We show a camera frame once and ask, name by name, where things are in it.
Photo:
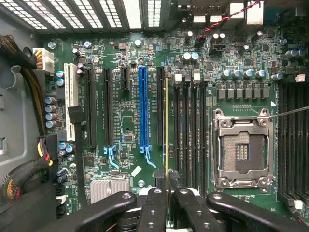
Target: red wire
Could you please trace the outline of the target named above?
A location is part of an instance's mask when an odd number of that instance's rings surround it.
[[[230,19],[231,17],[233,17],[233,16],[238,15],[239,13],[244,12],[245,10],[254,7],[255,5],[259,4],[261,1],[262,1],[262,0],[256,1],[255,3],[253,3],[253,4],[251,4],[251,5],[249,5],[249,6],[245,7],[245,8],[243,8],[242,10],[240,10],[240,11],[238,11],[238,12],[235,12],[235,13],[231,14],[230,16],[227,16],[227,17],[222,18],[219,22],[212,24],[212,25],[210,26],[210,28],[206,28],[206,29],[204,30],[204,35],[207,34],[208,32],[210,32],[210,30],[211,30],[212,28],[214,28],[214,27],[220,25],[221,23],[223,23],[223,22],[226,21],[226,20],[229,20],[229,19]]]

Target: blue connector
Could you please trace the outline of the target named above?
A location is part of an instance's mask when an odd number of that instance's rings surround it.
[[[115,160],[114,152],[116,151],[116,146],[111,147],[105,147],[104,148],[104,154],[108,154],[108,159],[110,160],[111,166],[115,167],[116,169],[119,169],[119,163]]]
[[[139,67],[140,86],[140,152],[145,155],[147,163],[154,168],[156,165],[151,161],[151,146],[148,141],[148,84],[147,69],[145,66]]]

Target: cpu socket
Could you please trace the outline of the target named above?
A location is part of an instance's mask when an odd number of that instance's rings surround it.
[[[260,188],[274,183],[274,127],[269,110],[257,116],[224,116],[213,111],[210,131],[211,179],[216,189]]]

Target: white pci slot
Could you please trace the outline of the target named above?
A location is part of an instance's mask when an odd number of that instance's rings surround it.
[[[68,108],[78,105],[78,77],[74,64],[64,64],[64,87],[66,97],[66,131],[67,141],[75,141],[74,124],[70,122]]]

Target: blue pcie slot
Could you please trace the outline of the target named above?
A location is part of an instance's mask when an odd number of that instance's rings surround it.
[[[147,163],[154,168],[156,165],[151,161],[151,146],[148,140],[148,84],[147,69],[145,66],[139,67],[139,86],[140,86],[140,152],[144,154]]]

